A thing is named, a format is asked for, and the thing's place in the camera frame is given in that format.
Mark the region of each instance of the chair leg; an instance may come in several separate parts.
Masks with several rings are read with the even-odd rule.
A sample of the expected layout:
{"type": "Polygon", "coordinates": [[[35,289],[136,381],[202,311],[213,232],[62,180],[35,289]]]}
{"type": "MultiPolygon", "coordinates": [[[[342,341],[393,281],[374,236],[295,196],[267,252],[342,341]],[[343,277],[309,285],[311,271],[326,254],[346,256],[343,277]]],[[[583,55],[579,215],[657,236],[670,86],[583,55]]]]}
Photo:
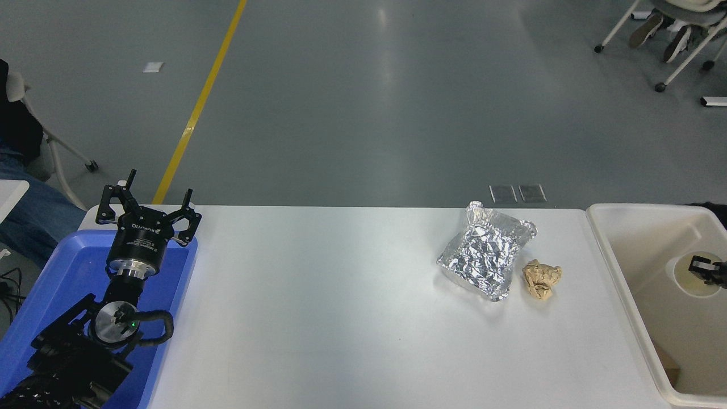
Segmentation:
{"type": "Polygon", "coordinates": [[[717,35],[717,33],[719,33],[720,30],[722,30],[726,26],[727,26],[727,17],[723,18],[720,21],[720,23],[717,24],[717,26],[711,30],[710,35],[708,35],[707,38],[704,39],[704,41],[699,43],[699,46],[693,52],[691,52],[691,54],[686,58],[686,60],[684,60],[681,63],[681,65],[679,65],[677,67],[676,70],[674,70],[672,75],[670,75],[666,81],[660,82],[656,85],[656,91],[663,92],[667,88],[667,85],[669,85],[672,81],[674,81],[674,78],[676,78],[677,75],[679,75],[679,73],[696,57],[696,55],[699,54],[702,51],[702,49],[704,49],[707,46],[707,44],[710,43],[710,41],[712,41],[712,39],[717,35]]]}
{"type": "Polygon", "coordinates": [[[699,102],[703,106],[727,106],[727,98],[725,97],[701,97],[699,102]]]}
{"type": "Polygon", "coordinates": [[[71,190],[71,187],[68,185],[68,181],[65,179],[65,173],[63,172],[63,166],[60,164],[60,156],[58,155],[58,150],[55,147],[56,140],[49,139],[48,140],[48,147],[50,148],[51,156],[53,158],[53,167],[55,168],[56,176],[58,177],[58,182],[60,182],[60,187],[63,189],[63,193],[68,198],[68,200],[71,201],[77,208],[81,210],[88,210],[87,207],[84,206],[83,202],[79,199],[78,196],[71,190]]]}
{"type": "MultiPolygon", "coordinates": [[[[35,110],[33,109],[33,106],[31,105],[30,100],[28,99],[28,96],[26,95],[23,98],[23,103],[25,104],[25,107],[28,109],[28,111],[38,118],[38,115],[36,115],[35,110]]],[[[43,126],[43,132],[45,132],[46,135],[48,135],[48,141],[54,140],[58,142],[63,148],[66,148],[69,152],[76,155],[80,160],[84,161],[84,164],[86,165],[86,168],[93,172],[94,170],[98,169],[98,165],[96,164],[96,161],[93,159],[89,159],[86,155],[83,155],[78,149],[74,148],[72,145],[70,145],[68,142],[64,141],[60,137],[56,136],[51,130],[43,126]]]]}
{"type": "Polygon", "coordinates": [[[86,155],[82,154],[78,149],[74,148],[71,144],[64,141],[60,137],[56,136],[54,133],[49,131],[46,127],[43,127],[43,131],[48,135],[49,140],[53,140],[55,142],[58,142],[59,145],[61,145],[63,148],[71,152],[72,154],[76,155],[80,160],[84,161],[84,164],[91,172],[98,169],[98,165],[96,164],[96,161],[93,159],[89,159],[86,155]]]}
{"type": "Polygon", "coordinates": [[[717,51],[717,55],[711,60],[707,60],[702,64],[702,70],[703,71],[709,71],[715,66],[715,61],[720,59],[720,55],[722,55],[722,51],[725,50],[725,46],[727,46],[727,36],[725,36],[724,41],[722,41],[722,46],[720,46],[719,51],[717,51]]]}
{"type": "Polygon", "coordinates": [[[638,6],[639,3],[641,3],[641,0],[636,0],[636,1],[634,1],[633,4],[631,4],[631,7],[629,7],[629,9],[626,10],[626,12],[624,13],[623,17],[621,17],[621,20],[619,20],[619,22],[616,23],[614,28],[611,29],[611,33],[608,33],[608,36],[606,36],[606,38],[599,45],[595,46],[593,51],[595,51],[595,52],[603,51],[603,48],[606,46],[606,44],[608,44],[608,42],[611,41],[611,39],[616,35],[616,32],[618,32],[618,30],[621,28],[621,26],[624,25],[624,23],[626,23],[626,20],[628,20],[629,17],[631,17],[631,13],[636,9],[636,7],[638,6]]]}

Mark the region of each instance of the crumpled aluminum foil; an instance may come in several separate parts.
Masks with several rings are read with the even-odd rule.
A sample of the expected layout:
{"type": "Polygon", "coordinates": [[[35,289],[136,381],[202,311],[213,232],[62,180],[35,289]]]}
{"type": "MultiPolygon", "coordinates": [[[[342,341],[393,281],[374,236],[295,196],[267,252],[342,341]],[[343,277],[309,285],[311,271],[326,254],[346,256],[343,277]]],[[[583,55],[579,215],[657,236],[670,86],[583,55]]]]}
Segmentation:
{"type": "Polygon", "coordinates": [[[510,292],[518,251],[536,234],[535,225],[529,221],[470,202],[464,231],[449,242],[437,262],[456,276],[455,282],[459,277],[490,301],[501,301],[510,292]]]}

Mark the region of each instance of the gray floor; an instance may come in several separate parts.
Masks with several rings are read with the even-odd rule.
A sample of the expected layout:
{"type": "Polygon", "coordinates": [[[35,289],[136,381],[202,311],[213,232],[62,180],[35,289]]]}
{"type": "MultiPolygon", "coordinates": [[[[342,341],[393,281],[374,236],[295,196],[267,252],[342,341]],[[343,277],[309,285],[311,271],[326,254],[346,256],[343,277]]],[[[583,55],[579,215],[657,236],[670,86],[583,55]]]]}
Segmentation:
{"type": "MultiPolygon", "coordinates": [[[[630,0],[249,0],[166,202],[464,207],[541,183],[533,207],[727,202],[727,63],[627,48],[630,0]]],[[[237,1],[0,1],[0,57],[66,156],[79,196],[139,172],[150,202],[237,1]],[[164,61],[160,74],[142,74],[164,61]]]]}

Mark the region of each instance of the sneaker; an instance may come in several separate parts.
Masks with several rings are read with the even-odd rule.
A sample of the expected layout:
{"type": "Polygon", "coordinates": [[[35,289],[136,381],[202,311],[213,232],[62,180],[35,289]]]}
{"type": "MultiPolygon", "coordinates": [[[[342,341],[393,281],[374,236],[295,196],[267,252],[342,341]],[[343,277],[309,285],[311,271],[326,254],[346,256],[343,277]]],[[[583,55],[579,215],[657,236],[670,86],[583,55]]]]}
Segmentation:
{"type": "Polygon", "coordinates": [[[659,30],[662,23],[664,22],[664,15],[662,13],[654,13],[649,17],[641,27],[637,28],[636,31],[631,34],[629,38],[629,47],[639,48],[646,40],[659,30]]]}
{"type": "Polygon", "coordinates": [[[665,63],[671,63],[677,57],[677,55],[679,55],[680,52],[686,49],[686,45],[687,43],[689,43],[690,37],[691,26],[685,25],[684,27],[680,28],[676,37],[674,37],[672,42],[669,43],[667,49],[664,50],[663,61],[665,63]]]}

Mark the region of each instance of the black clamp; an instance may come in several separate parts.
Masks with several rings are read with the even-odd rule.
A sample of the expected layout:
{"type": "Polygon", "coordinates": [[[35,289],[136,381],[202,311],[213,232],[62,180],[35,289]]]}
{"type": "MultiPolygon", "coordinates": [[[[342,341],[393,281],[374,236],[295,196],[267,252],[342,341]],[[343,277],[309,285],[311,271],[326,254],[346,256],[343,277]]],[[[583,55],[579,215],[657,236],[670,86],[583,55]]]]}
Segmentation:
{"type": "Polygon", "coordinates": [[[712,262],[709,258],[695,255],[691,258],[689,271],[707,285],[727,288],[727,263],[712,262]]]}

